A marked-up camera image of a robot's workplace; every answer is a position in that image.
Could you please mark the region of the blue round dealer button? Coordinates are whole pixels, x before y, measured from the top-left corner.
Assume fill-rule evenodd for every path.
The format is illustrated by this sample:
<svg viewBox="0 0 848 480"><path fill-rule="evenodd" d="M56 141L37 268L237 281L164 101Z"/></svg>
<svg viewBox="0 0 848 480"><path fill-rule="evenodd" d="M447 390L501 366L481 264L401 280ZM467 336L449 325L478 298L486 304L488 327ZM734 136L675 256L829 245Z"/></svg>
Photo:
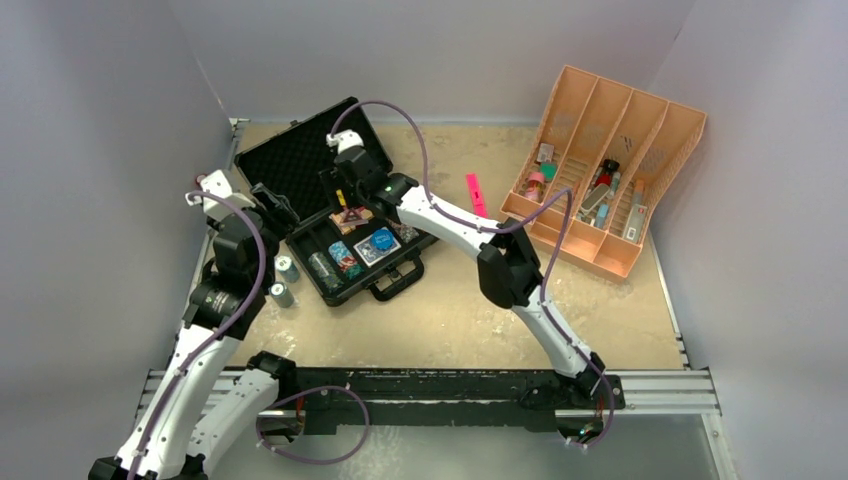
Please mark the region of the blue round dealer button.
<svg viewBox="0 0 848 480"><path fill-rule="evenodd" d="M370 237L370 244L378 251L385 252L390 250L395 244L394 235L387 228L376 230Z"/></svg>

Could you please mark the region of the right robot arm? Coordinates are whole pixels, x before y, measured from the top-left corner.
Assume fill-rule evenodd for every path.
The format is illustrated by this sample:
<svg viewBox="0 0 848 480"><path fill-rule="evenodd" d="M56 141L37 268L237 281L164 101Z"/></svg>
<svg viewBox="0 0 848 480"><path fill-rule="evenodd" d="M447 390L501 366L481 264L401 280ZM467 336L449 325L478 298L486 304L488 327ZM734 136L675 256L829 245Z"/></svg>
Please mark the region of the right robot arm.
<svg viewBox="0 0 848 480"><path fill-rule="evenodd" d="M481 293L516 314L534 335L569 404L584 407L608 386L598 356L548 298L539 257L518 222L486 219L431 195L411 177L383 169L359 142L331 141L329 147L350 203L426 232L475 261Z"/></svg>

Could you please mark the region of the red triangular button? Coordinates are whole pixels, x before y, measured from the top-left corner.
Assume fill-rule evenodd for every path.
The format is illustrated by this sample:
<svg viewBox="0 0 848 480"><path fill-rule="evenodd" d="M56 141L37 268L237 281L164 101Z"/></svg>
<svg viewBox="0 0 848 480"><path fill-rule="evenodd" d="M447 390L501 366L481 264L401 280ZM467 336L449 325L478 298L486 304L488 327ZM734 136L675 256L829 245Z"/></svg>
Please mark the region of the red triangular button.
<svg viewBox="0 0 848 480"><path fill-rule="evenodd" d="M371 212L364 208L346 209L340 213L338 224L343 227L357 227L367 224L371 218Z"/></svg>

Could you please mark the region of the teal chip stack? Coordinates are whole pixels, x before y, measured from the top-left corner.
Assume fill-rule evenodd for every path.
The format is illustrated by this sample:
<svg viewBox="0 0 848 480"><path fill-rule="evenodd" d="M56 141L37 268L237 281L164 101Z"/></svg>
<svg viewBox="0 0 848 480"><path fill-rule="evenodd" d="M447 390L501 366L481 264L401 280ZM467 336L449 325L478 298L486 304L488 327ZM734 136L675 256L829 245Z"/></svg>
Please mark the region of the teal chip stack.
<svg viewBox="0 0 848 480"><path fill-rule="evenodd" d="M269 287L269 296L273 299L274 303L282 309L292 308L296 299L292 294L289 287L283 282L275 282Z"/></svg>
<svg viewBox="0 0 848 480"><path fill-rule="evenodd" d="M300 280L300 271L291 257L287 255L276 256L274 267L283 282L297 283Z"/></svg>

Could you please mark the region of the red Texas Hold'em card box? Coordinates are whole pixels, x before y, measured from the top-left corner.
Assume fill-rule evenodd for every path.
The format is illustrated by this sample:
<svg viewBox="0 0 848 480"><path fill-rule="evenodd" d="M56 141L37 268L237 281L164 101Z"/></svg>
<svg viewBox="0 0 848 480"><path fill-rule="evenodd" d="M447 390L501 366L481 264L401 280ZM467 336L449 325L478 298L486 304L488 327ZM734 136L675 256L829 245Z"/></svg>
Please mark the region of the red Texas Hold'em card box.
<svg viewBox="0 0 848 480"><path fill-rule="evenodd" d="M367 209L358 209L353 213L333 213L329 215L329 219L342 235L347 235L358 227L367 225L372 218L373 214Z"/></svg>

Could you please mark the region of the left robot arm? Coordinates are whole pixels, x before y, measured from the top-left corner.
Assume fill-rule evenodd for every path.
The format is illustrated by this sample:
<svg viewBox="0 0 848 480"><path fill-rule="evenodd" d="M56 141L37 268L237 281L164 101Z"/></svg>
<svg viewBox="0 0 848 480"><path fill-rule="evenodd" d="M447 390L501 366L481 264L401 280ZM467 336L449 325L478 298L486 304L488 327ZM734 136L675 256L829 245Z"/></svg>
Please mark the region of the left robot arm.
<svg viewBox="0 0 848 480"><path fill-rule="evenodd" d="M266 407L297 399L296 364L261 351L214 407L207 401L266 303L274 257L300 221L288 200L263 184L244 199L222 187L187 194L215 231L213 258L191 292L175 350L128 440L96 460L91 479L207 479L248 424Z"/></svg>

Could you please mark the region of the blue playing card deck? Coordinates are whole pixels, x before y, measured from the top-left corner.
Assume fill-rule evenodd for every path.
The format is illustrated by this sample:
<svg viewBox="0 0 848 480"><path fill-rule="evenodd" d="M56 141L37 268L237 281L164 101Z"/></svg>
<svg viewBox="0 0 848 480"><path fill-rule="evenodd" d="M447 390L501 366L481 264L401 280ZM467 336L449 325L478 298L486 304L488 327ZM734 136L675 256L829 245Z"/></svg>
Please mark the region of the blue playing card deck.
<svg viewBox="0 0 848 480"><path fill-rule="evenodd" d="M390 254L394 253L395 251L397 251L401 248L401 243L398 241L398 239L392 233L394 235L394 238L395 238L394 246L388 251L380 252L380 251L376 250L370 244L370 237L372 236L372 234L354 245L354 251L364 261L364 263L367 267L372 267L372 266L376 265L379 261L381 261L385 257L388 257Z"/></svg>

